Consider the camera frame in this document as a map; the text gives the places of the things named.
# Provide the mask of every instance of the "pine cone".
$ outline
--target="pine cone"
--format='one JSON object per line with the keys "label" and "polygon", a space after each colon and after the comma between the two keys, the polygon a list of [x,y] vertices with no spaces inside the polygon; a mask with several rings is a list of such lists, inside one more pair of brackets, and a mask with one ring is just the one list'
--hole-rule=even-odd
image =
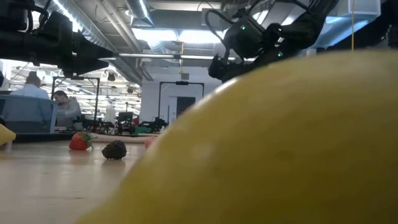
{"label": "pine cone", "polygon": [[122,141],[115,140],[109,143],[103,150],[102,155],[106,159],[122,159],[127,154],[126,145]]}

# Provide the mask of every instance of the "table surface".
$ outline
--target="table surface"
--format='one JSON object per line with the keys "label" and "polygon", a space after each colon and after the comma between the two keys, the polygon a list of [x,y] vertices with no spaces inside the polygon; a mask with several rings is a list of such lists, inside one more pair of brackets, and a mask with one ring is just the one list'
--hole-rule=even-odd
{"label": "table surface", "polygon": [[127,144],[123,160],[107,161],[105,145],[70,151],[68,142],[42,142],[0,151],[0,222],[73,223],[99,204],[145,152]]}

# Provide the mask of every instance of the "red object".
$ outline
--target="red object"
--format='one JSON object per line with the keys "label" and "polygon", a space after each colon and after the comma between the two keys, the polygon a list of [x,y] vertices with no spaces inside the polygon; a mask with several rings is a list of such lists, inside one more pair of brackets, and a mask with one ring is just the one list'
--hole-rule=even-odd
{"label": "red object", "polygon": [[134,123],[135,126],[138,126],[139,125],[139,118],[138,117],[134,118],[132,120],[132,122]]}
{"label": "red object", "polygon": [[145,149],[148,149],[149,146],[157,139],[157,137],[152,136],[145,140]]}
{"label": "red object", "polygon": [[69,143],[71,150],[84,151],[89,147],[93,147],[91,140],[93,137],[88,133],[76,133],[73,135],[72,140]]}

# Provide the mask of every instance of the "door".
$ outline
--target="door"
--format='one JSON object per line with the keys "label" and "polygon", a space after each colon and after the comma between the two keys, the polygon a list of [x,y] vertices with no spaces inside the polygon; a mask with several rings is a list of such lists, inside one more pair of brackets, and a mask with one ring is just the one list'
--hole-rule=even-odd
{"label": "door", "polygon": [[178,96],[177,97],[177,117],[184,113],[186,109],[190,106],[195,104],[196,102],[195,97],[185,97],[185,96]]}

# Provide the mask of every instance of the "strawberry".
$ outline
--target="strawberry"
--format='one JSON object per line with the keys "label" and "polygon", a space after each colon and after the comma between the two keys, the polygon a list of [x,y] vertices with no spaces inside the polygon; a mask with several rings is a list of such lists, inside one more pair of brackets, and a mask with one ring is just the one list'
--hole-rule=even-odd
{"label": "strawberry", "polygon": [[85,132],[76,133],[73,135],[72,140],[69,143],[71,150],[86,150],[89,147],[93,147],[91,140],[94,139],[92,135]]}

